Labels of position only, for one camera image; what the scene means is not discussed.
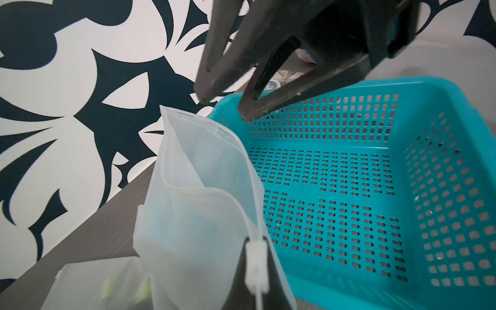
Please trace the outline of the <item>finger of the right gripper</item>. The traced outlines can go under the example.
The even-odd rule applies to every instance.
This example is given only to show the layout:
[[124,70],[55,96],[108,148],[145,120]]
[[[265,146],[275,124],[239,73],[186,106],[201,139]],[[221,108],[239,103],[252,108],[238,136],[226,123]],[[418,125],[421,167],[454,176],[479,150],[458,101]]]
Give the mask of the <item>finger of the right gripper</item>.
[[241,1],[214,1],[194,91],[209,103],[252,67],[269,57],[330,1],[254,1],[234,40],[228,39]]

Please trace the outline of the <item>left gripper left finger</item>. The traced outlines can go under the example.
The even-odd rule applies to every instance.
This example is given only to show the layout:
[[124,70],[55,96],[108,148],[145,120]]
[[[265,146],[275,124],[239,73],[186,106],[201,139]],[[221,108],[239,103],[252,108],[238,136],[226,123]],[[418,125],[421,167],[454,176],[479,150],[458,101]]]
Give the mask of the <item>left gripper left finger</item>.
[[256,297],[250,292],[245,285],[245,273],[247,257],[245,245],[249,238],[244,240],[242,251],[238,260],[235,276],[232,281],[231,289],[222,307],[222,310],[254,310],[256,309]]

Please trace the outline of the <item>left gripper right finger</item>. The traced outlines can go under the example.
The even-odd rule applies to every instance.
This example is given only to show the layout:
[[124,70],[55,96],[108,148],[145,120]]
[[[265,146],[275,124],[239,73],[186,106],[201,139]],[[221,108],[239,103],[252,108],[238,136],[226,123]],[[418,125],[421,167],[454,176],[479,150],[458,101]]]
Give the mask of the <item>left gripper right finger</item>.
[[296,309],[297,302],[279,258],[273,246],[269,242],[266,245],[269,290],[263,294],[263,309]]

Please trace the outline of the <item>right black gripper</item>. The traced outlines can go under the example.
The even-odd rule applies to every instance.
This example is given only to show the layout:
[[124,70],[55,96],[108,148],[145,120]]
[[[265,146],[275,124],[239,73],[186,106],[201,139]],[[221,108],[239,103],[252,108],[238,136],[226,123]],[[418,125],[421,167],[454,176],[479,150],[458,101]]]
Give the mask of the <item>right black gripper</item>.
[[419,1],[333,1],[302,30],[302,48],[317,66],[262,95],[280,64],[276,54],[257,68],[238,105],[245,122],[290,104],[362,81],[385,58],[394,58],[415,38]]

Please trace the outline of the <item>translucent zip-top bag bottom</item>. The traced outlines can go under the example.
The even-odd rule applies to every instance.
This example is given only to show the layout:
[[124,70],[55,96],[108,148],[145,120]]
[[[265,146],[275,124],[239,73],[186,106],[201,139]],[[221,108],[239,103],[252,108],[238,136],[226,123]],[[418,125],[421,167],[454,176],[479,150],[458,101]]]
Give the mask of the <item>translucent zip-top bag bottom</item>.
[[269,290],[264,186],[237,135],[206,117],[162,107],[164,135],[133,247],[157,309],[222,309],[244,240],[245,285],[263,309]]

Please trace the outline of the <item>translucent zip-top bag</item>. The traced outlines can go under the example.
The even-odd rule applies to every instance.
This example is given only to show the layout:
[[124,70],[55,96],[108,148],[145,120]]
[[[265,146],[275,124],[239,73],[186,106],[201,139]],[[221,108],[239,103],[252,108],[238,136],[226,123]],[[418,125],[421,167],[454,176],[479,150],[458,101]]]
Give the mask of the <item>translucent zip-top bag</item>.
[[149,278],[138,257],[70,263],[57,274],[43,309],[98,309],[107,277]]
[[164,135],[133,247],[157,309],[222,309],[244,240],[245,285],[263,309],[269,290],[264,186],[237,135],[206,117],[162,107]]

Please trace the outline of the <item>teal plastic basket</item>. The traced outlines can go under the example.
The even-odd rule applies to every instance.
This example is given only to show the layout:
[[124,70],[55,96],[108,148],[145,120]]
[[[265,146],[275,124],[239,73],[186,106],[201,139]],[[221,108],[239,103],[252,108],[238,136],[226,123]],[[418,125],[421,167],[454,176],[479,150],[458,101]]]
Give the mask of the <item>teal plastic basket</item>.
[[495,138],[458,86],[363,81],[255,121],[242,141],[294,295],[325,309],[495,308]]

